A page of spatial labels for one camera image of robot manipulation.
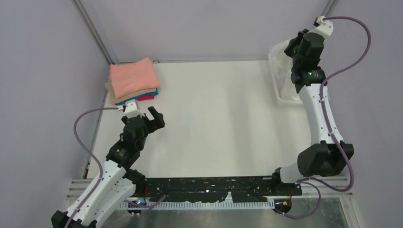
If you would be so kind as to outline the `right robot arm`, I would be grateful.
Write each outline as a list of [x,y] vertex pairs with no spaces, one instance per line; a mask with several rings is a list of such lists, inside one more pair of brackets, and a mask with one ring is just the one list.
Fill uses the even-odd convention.
[[307,180],[338,192],[347,192],[354,184],[351,177],[341,189],[317,178],[339,175],[344,167],[352,171],[350,159],[355,152],[352,144],[345,143],[331,112],[326,75],[319,66],[324,42],[324,35],[305,29],[295,38],[275,45],[268,54],[277,96],[291,82],[291,91],[299,95],[305,107],[311,139],[311,145],[297,156],[295,163],[273,172],[271,188],[278,195],[285,194],[290,184]]

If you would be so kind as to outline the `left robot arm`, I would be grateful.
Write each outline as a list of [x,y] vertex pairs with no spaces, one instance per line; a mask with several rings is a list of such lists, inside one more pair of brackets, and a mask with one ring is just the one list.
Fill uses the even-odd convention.
[[78,199],[65,211],[56,211],[51,218],[54,228],[100,228],[109,216],[130,196],[145,193],[145,177],[131,166],[140,157],[149,134],[164,128],[163,114],[153,106],[148,108],[153,119],[143,114],[136,104],[117,107],[123,111],[123,132],[101,163],[90,153],[99,167],[93,179]]

